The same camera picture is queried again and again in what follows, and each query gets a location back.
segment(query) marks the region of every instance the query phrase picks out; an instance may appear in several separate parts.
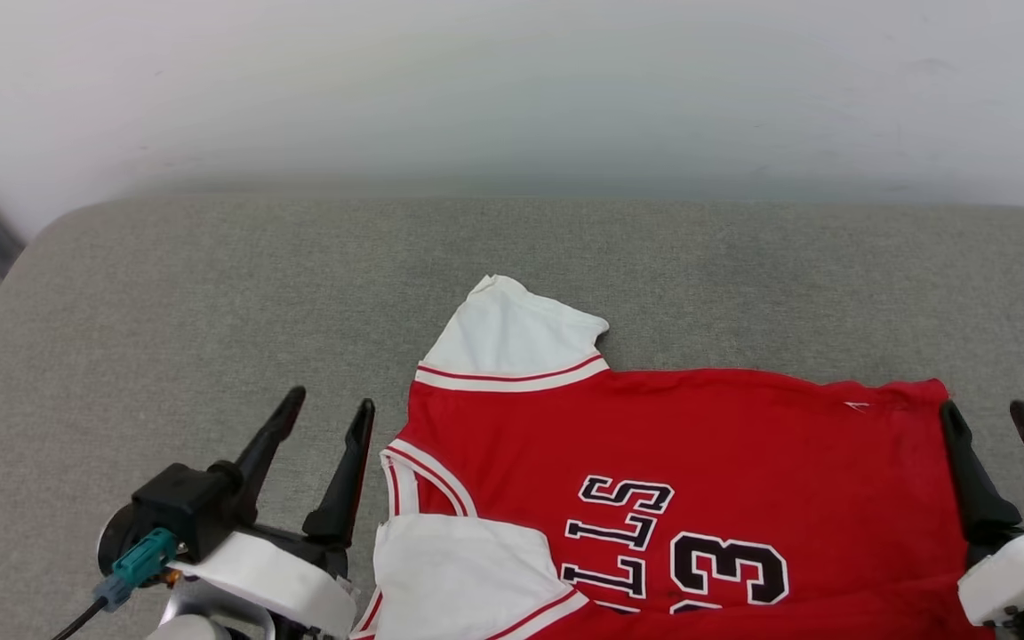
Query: armhole trim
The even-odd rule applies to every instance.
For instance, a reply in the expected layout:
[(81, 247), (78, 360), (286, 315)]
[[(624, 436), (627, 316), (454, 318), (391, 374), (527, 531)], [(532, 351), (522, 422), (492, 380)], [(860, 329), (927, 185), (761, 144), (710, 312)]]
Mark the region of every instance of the armhole trim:
[(488, 374), (453, 374), (431, 368), (426, 361), (418, 364), (414, 380), (430, 386), (451, 390), (488, 390), (488, 392), (528, 392), (556, 388), (586, 380), (608, 370), (601, 353), (594, 353), (572, 368), (532, 376), (488, 376)]
[[(386, 473), (386, 487), (389, 492), (389, 517), (394, 515), (420, 514), (418, 502), (418, 477), (407, 463), (395, 462), (381, 453), (381, 469)], [(362, 612), (361, 620), (353, 626), (350, 640), (370, 640), (378, 633), (378, 611), (381, 610), (381, 589), (374, 587), (370, 606)]]
[[(410, 474), (417, 474), (423, 478), (428, 479), (434, 483), (447, 501), (452, 503), (453, 510), (456, 511), (457, 515), (471, 515), (471, 517), (476, 516), (476, 506), (472, 502), (472, 497), (468, 495), (468, 489), (464, 487), (464, 483), (452, 474), (452, 471), (444, 468), (441, 463), (437, 462), (437, 459), (424, 453), (421, 449), (410, 444), (409, 441), (403, 441), (400, 438), (397, 440), (389, 442), (389, 445), (381, 453), (382, 463), (389, 462), (391, 468), (404, 468)], [(406, 477), (398, 476), (398, 481), (406, 481)], [(399, 505), (401, 513), (416, 513), (416, 480), (412, 481), (412, 499), (414, 499), (414, 506)], [(390, 482), (390, 489), (393, 490), (393, 483)], [(398, 485), (398, 497), (406, 495), (406, 489)]]

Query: gray fabric surface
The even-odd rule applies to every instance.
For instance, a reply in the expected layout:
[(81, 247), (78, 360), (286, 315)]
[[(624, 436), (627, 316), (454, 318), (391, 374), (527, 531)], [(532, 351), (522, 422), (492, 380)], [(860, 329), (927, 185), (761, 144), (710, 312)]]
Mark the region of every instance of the gray fabric surface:
[[(1024, 510), (1007, 413), (1024, 397), (1024, 210), (130, 200), (56, 222), (0, 289), (0, 637), (69, 623), (130, 492), (239, 453), (295, 384), (307, 404), (260, 521), (300, 525), (357, 400), (378, 401), (385, 444), (416, 361), (485, 272), (606, 317), (614, 369), (939, 377)], [(373, 466), (352, 553), (367, 592), (385, 517)], [(81, 637), (145, 636), (165, 597), (139, 592)]]

